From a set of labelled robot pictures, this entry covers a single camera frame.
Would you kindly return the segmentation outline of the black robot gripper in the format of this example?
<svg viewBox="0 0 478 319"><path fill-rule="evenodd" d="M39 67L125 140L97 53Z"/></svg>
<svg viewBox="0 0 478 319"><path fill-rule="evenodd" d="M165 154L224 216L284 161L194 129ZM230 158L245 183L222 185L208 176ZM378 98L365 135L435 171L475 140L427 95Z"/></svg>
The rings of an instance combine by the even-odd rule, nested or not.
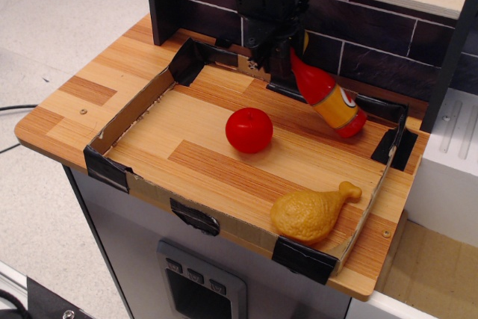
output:
<svg viewBox="0 0 478 319"><path fill-rule="evenodd" d="M244 20L243 45L256 69L270 72L273 90L295 90L290 43L303 44L302 19L308 0L235 0Z"/></svg>

